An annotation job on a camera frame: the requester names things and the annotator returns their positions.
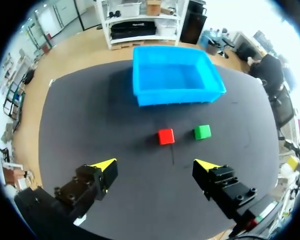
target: white shelf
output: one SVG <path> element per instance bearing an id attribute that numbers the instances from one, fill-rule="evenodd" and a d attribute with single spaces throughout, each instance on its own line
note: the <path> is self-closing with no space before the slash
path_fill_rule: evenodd
<path id="1" fill-rule="evenodd" d="M 172 20 L 180 20 L 180 16 L 174 15 L 167 15 L 167 14 L 160 14 L 159 16 L 149 16 L 145 14 L 141 14 L 139 16 L 130 16 L 130 17 L 112 17 L 110 19 L 105 20 L 106 24 L 111 24 L 120 21 L 129 21 L 129 20 L 136 20 L 136 19 L 172 19 Z"/>
<path id="2" fill-rule="evenodd" d="M 133 36 L 133 37 L 125 37 L 119 39 L 111 39 L 111 44 L 118 44 L 123 42 L 130 42 L 130 41 L 141 41 L 141 40 L 171 40 L 175 41 L 177 39 L 176 35 L 172 36 L 159 36 L 159 35 L 147 35 L 147 36 Z"/>
<path id="3" fill-rule="evenodd" d="M 113 17 L 107 18 L 110 10 L 110 2 L 111 0 L 96 0 L 96 9 L 97 13 L 100 16 L 101 25 L 104 33 L 104 37 L 106 40 L 106 44 L 108 49 L 112 49 L 113 44 L 130 42 L 130 41 L 142 41 L 142 40 L 166 40 L 166 41 L 174 41 L 174 45 L 177 46 L 180 41 L 180 35 L 182 32 L 182 28 L 184 25 L 187 8 L 189 4 L 189 0 L 177 0 L 175 5 L 176 15 L 167 15 L 161 13 L 159 16 L 149 16 L 146 14 L 141 14 L 139 16 L 132 17 Z M 170 19 L 176 21 L 176 34 L 173 36 L 160 36 L 160 35 L 147 35 L 147 36 L 135 36 L 135 37 L 125 37 L 120 39 L 111 39 L 110 28 L 112 23 L 117 22 L 125 22 L 125 21 L 134 21 L 134 20 L 147 20 L 147 19 Z"/>

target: blue plastic bin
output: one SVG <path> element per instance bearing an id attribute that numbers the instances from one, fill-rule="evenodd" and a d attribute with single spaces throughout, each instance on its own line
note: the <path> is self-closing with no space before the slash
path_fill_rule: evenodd
<path id="1" fill-rule="evenodd" d="M 226 92 L 206 53 L 176 46 L 133 50 L 133 94 L 139 106 L 212 103 Z"/>

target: yellow object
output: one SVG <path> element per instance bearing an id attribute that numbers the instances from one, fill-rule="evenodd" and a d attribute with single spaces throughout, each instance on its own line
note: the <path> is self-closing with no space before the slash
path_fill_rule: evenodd
<path id="1" fill-rule="evenodd" d="M 99 169 L 101 169 L 101 171 L 103 172 L 113 161 L 117 161 L 117 159 L 112 158 L 106 161 L 102 161 L 93 165 L 90 165 L 90 167 L 97 167 Z"/>
<path id="2" fill-rule="evenodd" d="M 287 163 L 290 165 L 293 171 L 297 169 L 298 166 L 298 159 L 292 155 L 289 156 Z"/>
<path id="3" fill-rule="evenodd" d="M 202 161 L 200 159 L 195 159 L 194 161 L 197 161 L 207 172 L 209 172 L 209 169 L 221 167 L 219 165 L 215 165 L 215 164 L 207 162 L 207 161 Z"/>

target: green cube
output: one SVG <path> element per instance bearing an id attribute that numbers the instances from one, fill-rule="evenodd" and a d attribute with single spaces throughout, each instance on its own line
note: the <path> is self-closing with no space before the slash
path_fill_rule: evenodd
<path id="1" fill-rule="evenodd" d="M 200 125 L 194 129 L 195 140 L 201 140 L 211 137 L 211 131 L 209 125 Z"/>

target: black mat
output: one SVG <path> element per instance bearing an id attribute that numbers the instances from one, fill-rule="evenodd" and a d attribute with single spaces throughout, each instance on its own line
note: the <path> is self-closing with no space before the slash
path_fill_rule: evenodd
<path id="1" fill-rule="evenodd" d="M 82 228 L 115 240 L 203 240 L 233 226 L 192 178 L 195 158 L 228 164 L 261 198 L 274 185 L 279 144 L 267 95 L 257 80 L 217 67 L 227 93 L 211 104 L 139 108 L 132 61 L 83 69 L 50 87 L 40 123 L 43 187 L 53 194 L 82 164 L 117 158 L 118 178 Z M 209 124 L 212 137 L 192 129 Z M 173 128 L 175 144 L 156 132 Z"/>

